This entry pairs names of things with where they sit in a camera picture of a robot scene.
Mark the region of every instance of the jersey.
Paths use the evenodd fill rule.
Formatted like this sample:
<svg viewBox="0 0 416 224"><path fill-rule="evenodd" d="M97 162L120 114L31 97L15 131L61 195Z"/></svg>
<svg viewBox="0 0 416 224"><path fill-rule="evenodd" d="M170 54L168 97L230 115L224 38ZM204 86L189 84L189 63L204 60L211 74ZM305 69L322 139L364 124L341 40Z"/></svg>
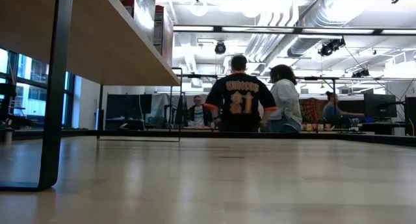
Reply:
<svg viewBox="0 0 416 224"><path fill-rule="evenodd" d="M265 110L276 110L274 98L256 77L234 73L219 79L205 102L208 108L221 108L224 123L255 126L260 122L259 102Z"/></svg>

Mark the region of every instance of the computer monitor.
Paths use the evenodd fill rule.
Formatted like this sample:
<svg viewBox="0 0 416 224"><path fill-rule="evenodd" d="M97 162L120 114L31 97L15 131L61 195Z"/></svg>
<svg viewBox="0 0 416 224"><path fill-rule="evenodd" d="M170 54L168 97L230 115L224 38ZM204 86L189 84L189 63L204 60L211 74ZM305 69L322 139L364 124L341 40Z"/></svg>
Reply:
<svg viewBox="0 0 416 224"><path fill-rule="evenodd" d="M364 94L365 116L374 118L397 117L394 95Z"/></svg>
<svg viewBox="0 0 416 224"><path fill-rule="evenodd" d="M128 95L130 115L139 118L141 114L150 114L151 112L151 94Z"/></svg>
<svg viewBox="0 0 416 224"><path fill-rule="evenodd" d="M119 118L121 116L133 119L142 119L142 114L151 112L151 94L125 95L109 94L107 96L106 118Z"/></svg>

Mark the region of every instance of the wooden table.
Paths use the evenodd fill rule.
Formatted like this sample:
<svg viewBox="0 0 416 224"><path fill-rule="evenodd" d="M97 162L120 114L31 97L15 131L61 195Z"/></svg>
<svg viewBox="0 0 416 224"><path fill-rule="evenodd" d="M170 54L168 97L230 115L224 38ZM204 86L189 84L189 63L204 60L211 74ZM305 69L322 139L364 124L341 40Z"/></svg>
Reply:
<svg viewBox="0 0 416 224"><path fill-rule="evenodd" d="M0 47L49 64L54 7L0 0ZM73 0L67 71L102 85L179 85L119 0Z"/></svg>
<svg viewBox="0 0 416 224"><path fill-rule="evenodd" d="M66 71L101 86L179 85L119 0L0 0L0 47L49 64L39 181L0 181L0 190L57 182Z"/></svg>

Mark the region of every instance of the wooden shelf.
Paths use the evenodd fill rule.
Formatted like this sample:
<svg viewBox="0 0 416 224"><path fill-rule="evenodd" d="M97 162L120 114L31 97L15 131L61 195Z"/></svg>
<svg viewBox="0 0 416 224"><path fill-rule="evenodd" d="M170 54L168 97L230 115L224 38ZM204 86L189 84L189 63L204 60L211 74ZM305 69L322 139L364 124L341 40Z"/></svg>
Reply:
<svg viewBox="0 0 416 224"><path fill-rule="evenodd" d="M55 0L0 0L0 47L49 63ZM178 86L119 0L73 0L67 71L104 85Z"/></svg>

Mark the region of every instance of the wooden floor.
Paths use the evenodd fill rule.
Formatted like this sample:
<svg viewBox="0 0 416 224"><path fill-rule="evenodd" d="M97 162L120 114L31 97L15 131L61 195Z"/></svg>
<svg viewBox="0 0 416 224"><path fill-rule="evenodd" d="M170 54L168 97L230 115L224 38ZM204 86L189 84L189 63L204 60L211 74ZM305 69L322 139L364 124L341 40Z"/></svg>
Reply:
<svg viewBox="0 0 416 224"><path fill-rule="evenodd" d="M0 146L36 181L41 141ZM62 141L58 184L0 193L0 223L416 223L416 150L325 140Z"/></svg>

